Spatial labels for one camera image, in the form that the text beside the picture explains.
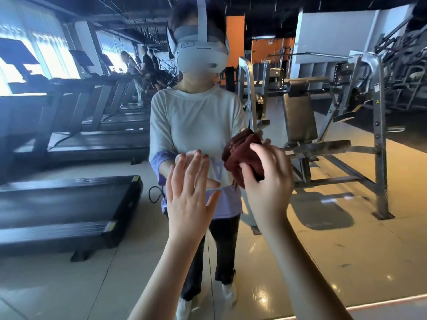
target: orange wall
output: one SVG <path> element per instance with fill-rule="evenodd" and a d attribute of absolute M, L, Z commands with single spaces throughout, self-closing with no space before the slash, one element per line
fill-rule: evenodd
<path fill-rule="evenodd" d="M 227 66 L 235 68 L 239 65 L 239 57 L 244 56 L 245 48 L 245 16 L 227 17 L 227 38 L 230 45 L 230 56 Z"/>
<path fill-rule="evenodd" d="M 254 39 L 251 48 L 251 63 L 261 63 L 269 54 L 280 50 L 283 47 L 293 47 L 295 38 L 280 39 Z M 272 63 L 278 63 L 279 57 L 271 57 Z"/>

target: sheer curtain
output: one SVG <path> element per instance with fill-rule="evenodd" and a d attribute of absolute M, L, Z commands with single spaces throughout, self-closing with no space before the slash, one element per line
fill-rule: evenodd
<path fill-rule="evenodd" d="M 54 13 L 20 0 L 0 0 L 0 37 L 21 40 L 40 65 L 26 65 L 47 78 L 80 78 L 61 23 Z M 0 96 L 10 95 L 8 83 L 24 82 L 13 65 L 0 58 Z"/>
<path fill-rule="evenodd" d="M 128 71 L 126 64 L 120 58 L 120 53 L 127 51 L 131 57 L 136 60 L 135 48 L 132 42 L 125 38 L 104 31 L 97 31 L 97 37 L 103 54 L 107 55 L 113 66 L 111 69 L 115 72 L 126 73 Z"/>

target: white shirt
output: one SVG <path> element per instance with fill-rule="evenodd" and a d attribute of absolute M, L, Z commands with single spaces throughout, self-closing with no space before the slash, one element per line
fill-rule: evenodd
<path fill-rule="evenodd" d="M 209 178 L 221 187 L 233 182 L 221 155 L 232 136 L 246 127 L 238 96 L 218 86 L 189 94 L 167 88 L 151 102 L 150 161 L 164 150 L 177 154 L 200 149 L 211 159 Z"/>

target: person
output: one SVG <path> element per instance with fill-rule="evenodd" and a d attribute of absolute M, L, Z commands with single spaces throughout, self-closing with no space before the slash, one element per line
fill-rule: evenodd
<path fill-rule="evenodd" d="M 323 278 L 299 241 L 286 216 L 294 180 L 290 159 L 282 149 L 251 144 L 261 159 L 264 180 L 241 164 L 249 206 L 273 252 L 298 320 L 351 320 L 344 305 Z M 201 151 L 181 154 L 166 181 L 169 238 L 140 299 L 128 320 L 172 320 L 178 296 L 222 196 L 214 191 L 206 203 L 209 158 Z"/>
<path fill-rule="evenodd" d="M 153 84 L 157 91 L 160 90 L 160 85 L 157 81 L 157 72 L 154 69 L 154 64 L 150 56 L 148 55 L 148 48 L 147 46 L 141 47 L 141 54 L 142 54 L 142 66 L 141 70 L 145 77 L 144 79 L 144 92 L 145 94 L 148 93 L 148 87 L 150 84 Z"/>
<path fill-rule="evenodd" d="M 144 105 L 144 101 L 142 100 L 141 92 L 144 90 L 144 85 L 142 82 L 143 79 L 143 73 L 142 70 L 139 68 L 139 66 L 136 64 L 136 62 L 133 60 L 131 55 L 129 55 L 128 52 L 122 51 L 120 53 L 120 57 L 122 61 L 126 64 L 126 67 L 128 68 L 128 74 L 131 75 L 138 75 L 137 78 L 134 78 L 135 88 L 136 92 L 138 94 L 138 107 L 142 107 Z"/>
<path fill-rule="evenodd" d="M 168 27 L 173 33 L 178 27 L 197 25 L 197 1 L 177 0 Z M 207 21 L 226 38 L 224 9 L 213 0 L 206 1 Z M 216 243 L 217 265 L 215 280 L 221 281 L 224 298 L 229 305 L 237 300 L 234 285 L 234 255 L 239 229 L 242 201 L 239 189 L 232 186 L 233 177 L 221 160 L 224 146 L 231 137 L 245 128 L 243 108 L 234 93 L 219 88 L 215 74 L 207 71 L 183 73 L 183 79 L 174 88 L 157 92 L 151 103 L 150 157 L 159 185 L 164 185 L 178 154 L 187 153 L 191 161 L 194 150 L 200 148 L 211 161 L 206 193 L 209 198 L 220 188 L 221 196 L 213 214 L 209 230 Z M 162 209 L 168 216 L 166 201 Z M 177 320 L 186 320 L 191 311 L 192 299 L 201 291 L 203 251 L 205 237 L 200 238 L 198 249 L 182 287 L 176 310 Z"/>
<path fill-rule="evenodd" d="M 157 59 L 157 56 L 154 54 L 154 50 L 152 48 L 150 48 L 149 50 L 150 53 L 150 58 L 153 61 L 153 65 L 154 65 L 154 70 L 156 71 L 156 75 L 157 75 L 157 82 L 162 86 L 162 87 L 166 87 L 165 83 L 162 82 L 162 80 L 159 78 L 160 77 L 160 67 L 159 67 L 159 61 Z"/>

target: red cloth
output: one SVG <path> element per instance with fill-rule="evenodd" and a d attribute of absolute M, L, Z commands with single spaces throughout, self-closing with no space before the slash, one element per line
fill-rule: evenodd
<path fill-rule="evenodd" d="M 252 143 L 261 144 L 261 139 L 251 129 L 244 129 L 235 135 L 224 147 L 221 156 L 224 167 L 227 171 L 231 172 L 234 181 L 242 188 L 245 188 L 245 183 L 243 182 L 240 163 L 246 163 L 252 167 L 254 177 L 258 182 L 264 179 L 264 169 L 261 160 L 257 153 L 249 147 Z"/>

